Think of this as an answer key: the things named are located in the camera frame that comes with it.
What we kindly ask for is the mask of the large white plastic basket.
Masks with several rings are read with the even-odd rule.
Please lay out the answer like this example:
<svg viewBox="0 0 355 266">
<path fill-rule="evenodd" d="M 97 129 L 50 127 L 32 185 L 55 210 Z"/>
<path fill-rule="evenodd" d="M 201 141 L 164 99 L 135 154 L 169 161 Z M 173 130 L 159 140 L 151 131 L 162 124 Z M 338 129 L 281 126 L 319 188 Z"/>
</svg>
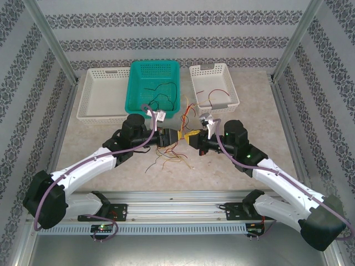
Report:
<svg viewBox="0 0 355 266">
<path fill-rule="evenodd" d="M 129 67 L 88 69 L 77 119 L 87 125 L 122 123 L 128 116 L 125 101 L 129 74 Z"/>
</svg>

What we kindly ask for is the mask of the teal plastic basket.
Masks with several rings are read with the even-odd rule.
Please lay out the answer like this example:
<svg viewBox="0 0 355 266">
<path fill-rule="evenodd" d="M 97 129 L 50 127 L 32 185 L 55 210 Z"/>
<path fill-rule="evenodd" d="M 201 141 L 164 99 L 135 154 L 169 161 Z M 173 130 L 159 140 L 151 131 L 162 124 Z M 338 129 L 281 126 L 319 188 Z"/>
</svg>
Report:
<svg viewBox="0 0 355 266">
<path fill-rule="evenodd" d="M 180 65 L 174 60 L 142 60 L 131 64 L 125 111 L 141 114 L 143 104 L 166 112 L 171 119 L 180 110 Z"/>
</svg>

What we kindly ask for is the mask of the grey metal panel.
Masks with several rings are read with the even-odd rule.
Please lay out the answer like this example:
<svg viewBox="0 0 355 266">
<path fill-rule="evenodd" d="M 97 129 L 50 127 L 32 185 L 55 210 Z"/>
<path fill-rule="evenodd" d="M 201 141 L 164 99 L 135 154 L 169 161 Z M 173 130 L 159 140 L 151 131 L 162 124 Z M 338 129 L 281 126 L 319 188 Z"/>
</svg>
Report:
<svg viewBox="0 0 355 266">
<path fill-rule="evenodd" d="M 296 233 L 278 229 L 265 238 L 243 235 L 117 236 L 96 243 L 88 236 L 37 236 L 16 266 L 339 266 L 309 248 Z"/>
</svg>

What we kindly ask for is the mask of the aluminium side rail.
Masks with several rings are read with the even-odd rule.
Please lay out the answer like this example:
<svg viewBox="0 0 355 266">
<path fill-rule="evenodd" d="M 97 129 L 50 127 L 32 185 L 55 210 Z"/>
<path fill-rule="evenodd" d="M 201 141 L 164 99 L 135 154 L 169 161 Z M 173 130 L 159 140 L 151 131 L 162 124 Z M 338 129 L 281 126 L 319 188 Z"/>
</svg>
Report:
<svg viewBox="0 0 355 266">
<path fill-rule="evenodd" d="M 277 111 L 281 119 L 281 124 L 285 133 L 286 141 L 291 153 L 297 177 L 304 185 L 306 185 L 307 187 L 311 187 L 310 179 L 307 174 L 305 164 L 302 160 L 301 152 L 298 146 L 298 142 L 296 140 L 296 135 L 294 133 L 285 102 L 282 98 L 280 88 L 277 84 L 273 82 L 270 83 L 270 86 L 277 107 Z"/>
<path fill-rule="evenodd" d="M 52 144 L 52 145 L 50 147 L 50 150 L 48 151 L 49 152 L 48 157 L 45 158 L 46 165 L 38 167 L 38 171 L 45 170 L 46 173 L 52 173 L 55 171 L 55 169 L 57 167 L 60 151 L 61 151 L 61 148 L 63 145 L 65 132 L 68 127 L 70 114 L 72 112 L 75 97 L 76 97 L 76 94 L 78 91 L 78 84 L 79 84 L 79 81 L 74 83 L 70 87 L 70 91 L 66 95 L 66 98 L 64 98 L 65 101 L 64 101 L 63 106 L 59 109 L 60 112 L 59 112 L 58 119 L 56 119 L 54 122 L 54 126 L 55 126 L 54 129 L 55 130 L 53 130 L 52 126 L 51 126 L 51 129 L 50 129 L 51 135 L 49 137 L 53 137 L 50 142 L 50 144 Z"/>
</svg>

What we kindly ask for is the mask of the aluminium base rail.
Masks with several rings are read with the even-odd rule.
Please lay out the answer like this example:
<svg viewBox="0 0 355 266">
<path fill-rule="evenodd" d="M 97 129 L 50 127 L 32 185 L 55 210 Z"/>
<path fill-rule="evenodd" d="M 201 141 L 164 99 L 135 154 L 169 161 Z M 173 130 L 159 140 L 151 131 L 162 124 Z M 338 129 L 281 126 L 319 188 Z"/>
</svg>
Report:
<svg viewBox="0 0 355 266">
<path fill-rule="evenodd" d="M 41 199 L 41 193 L 27 192 L 23 205 L 33 217 L 38 219 L 38 224 L 43 229 L 50 229 L 64 219 L 76 218 L 78 220 L 80 215 L 94 218 L 94 214 L 102 206 L 100 199 L 92 192 L 86 195 L 70 195 L 69 198 L 66 198 L 60 187 L 54 188 L 44 202 L 41 202 Z M 261 220 L 263 217 L 271 220 L 275 219 L 277 214 L 295 215 L 299 220 L 302 212 L 309 216 L 311 211 L 318 207 L 317 201 L 325 202 L 325 199 L 324 195 L 310 191 L 308 195 L 297 197 L 296 201 L 300 203 L 300 206 L 296 207 L 290 200 L 278 201 L 263 191 L 253 190 L 240 202 L 201 203 L 169 199 L 158 203 L 144 203 L 140 205 L 138 213 L 144 219 L 172 219 L 173 217 L 192 219 L 193 216 L 206 218 L 209 213 L 224 212 L 228 221 L 254 221 Z M 133 207 L 127 205 L 126 220 L 127 215 L 134 212 Z"/>
</svg>

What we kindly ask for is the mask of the aluminium frame post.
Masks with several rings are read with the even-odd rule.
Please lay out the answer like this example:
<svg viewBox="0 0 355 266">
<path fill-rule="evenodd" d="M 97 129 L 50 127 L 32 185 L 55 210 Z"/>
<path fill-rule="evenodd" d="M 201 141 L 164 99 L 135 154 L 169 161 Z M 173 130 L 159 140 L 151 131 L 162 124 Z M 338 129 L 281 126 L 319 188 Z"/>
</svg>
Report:
<svg viewBox="0 0 355 266">
<path fill-rule="evenodd" d="M 75 74 L 74 69 L 70 64 L 70 61 L 68 60 L 59 41 L 57 40 L 53 30 L 51 29 L 45 15 L 41 11 L 37 3 L 37 0 L 22 0 L 22 1 L 25 7 L 27 8 L 29 14 L 33 18 L 35 24 L 39 28 L 48 46 L 50 47 L 53 54 L 55 55 L 57 61 L 59 62 L 69 82 L 71 84 L 75 84 L 78 81 L 78 77 Z"/>
<path fill-rule="evenodd" d="M 315 15 L 317 14 L 320 6 L 324 0 L 310 0 L 305 12 L 303 13 L 299 24 L 297 25 L 289 43 L 286 45 L 285 51 L 280 57 L 275 70 L 272 74 L 268 75 L 268 80 L 271 84 L 277 82 L 281 74 L 286 69 L 288 62 L 291 60 L 293 53 L 301 42 L 304 34 L 307 32 L 307 28 L 310 26 Z"/>
</svg>

